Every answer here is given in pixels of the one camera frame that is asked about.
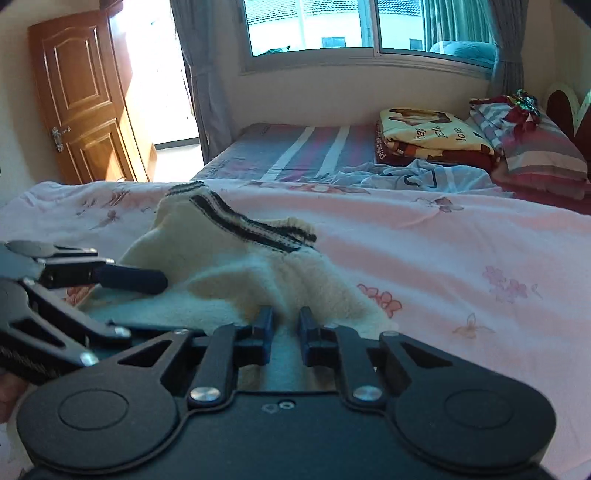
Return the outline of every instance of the window glass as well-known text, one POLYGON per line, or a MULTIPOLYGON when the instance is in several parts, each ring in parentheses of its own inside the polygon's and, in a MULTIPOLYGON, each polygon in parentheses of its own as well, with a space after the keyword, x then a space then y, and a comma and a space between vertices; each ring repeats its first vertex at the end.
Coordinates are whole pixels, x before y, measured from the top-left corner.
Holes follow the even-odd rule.
POLYGON ((319 48, 374 47, 375 5, 382 53, 460 57, 491 67, 496 47, 477 0, 241 0, 254 57, 319 48))
POLYGON ((422 50, 492 66, 486 12, 476 0, 377 0, 381 48, 422 50))
POLYGON ((373 47, 365 0, 245 0, 245 6, 255 57, 314 48, 373 47))

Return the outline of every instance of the bed headboard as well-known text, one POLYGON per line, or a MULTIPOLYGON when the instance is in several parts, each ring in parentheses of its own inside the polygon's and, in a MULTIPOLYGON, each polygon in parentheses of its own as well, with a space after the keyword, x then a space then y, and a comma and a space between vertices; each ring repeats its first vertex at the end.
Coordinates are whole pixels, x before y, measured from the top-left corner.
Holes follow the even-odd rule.
POLYGON ((553 84, 545 99, 548 116, 571 139, 591 165, 590 106, 591 92, 585 97, 583 105, 580 105, 573 89, 564 83, 553 84))

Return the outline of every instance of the doorway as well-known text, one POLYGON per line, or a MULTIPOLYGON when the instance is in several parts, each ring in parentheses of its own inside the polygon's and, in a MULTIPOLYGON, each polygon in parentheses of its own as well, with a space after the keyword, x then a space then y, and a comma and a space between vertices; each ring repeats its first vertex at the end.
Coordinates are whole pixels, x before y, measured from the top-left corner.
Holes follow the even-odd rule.
POLYGON ((154 181, 186 181, 203 168, 183 53, 170 0, 125 0, 123 22, 135 94, 158 160, 154 181))

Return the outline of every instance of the window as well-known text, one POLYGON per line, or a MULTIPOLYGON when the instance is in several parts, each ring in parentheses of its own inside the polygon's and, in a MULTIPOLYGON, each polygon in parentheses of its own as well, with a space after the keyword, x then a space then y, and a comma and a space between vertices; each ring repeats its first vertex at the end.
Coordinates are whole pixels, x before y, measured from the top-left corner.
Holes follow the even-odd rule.
POLYGON ((247 70, 352 61, 486 76, 495 62, 487 13, 475 0, 235 1, 247 70))
POLYGON ((244 3, 255 57, 287 50, 373 47, 365 0, 245 0, 244 3))

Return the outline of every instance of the metal screw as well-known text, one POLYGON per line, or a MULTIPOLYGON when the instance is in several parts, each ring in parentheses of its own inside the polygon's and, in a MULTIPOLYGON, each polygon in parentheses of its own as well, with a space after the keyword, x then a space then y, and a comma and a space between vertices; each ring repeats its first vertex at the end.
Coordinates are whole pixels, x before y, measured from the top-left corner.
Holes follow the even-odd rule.
POLYGON ((279 402, 279 408, 282 410, 293 410, 296 407, 296 404, 291 400, 284 400, 279 402))
POLYGON ((221 396, 222 393, 215 387, 197 387, 191 390, 191 398, 195 401, 209 403, 221 396))
POLYGON ((376 401, 382 396, 382 391, 378 387, 364 385, 363 387, 356 388, 353 392, 353 396, 361 401, 376 401))
POLYGON ((131 332, 125 327, 115 327, 115 335, 123 338, 130 338, 131 332))
POLYGON ((84 352, 80 354, 80 361, 85 367, 92 367, 99 362, 97 356, 91 352, 84 352))

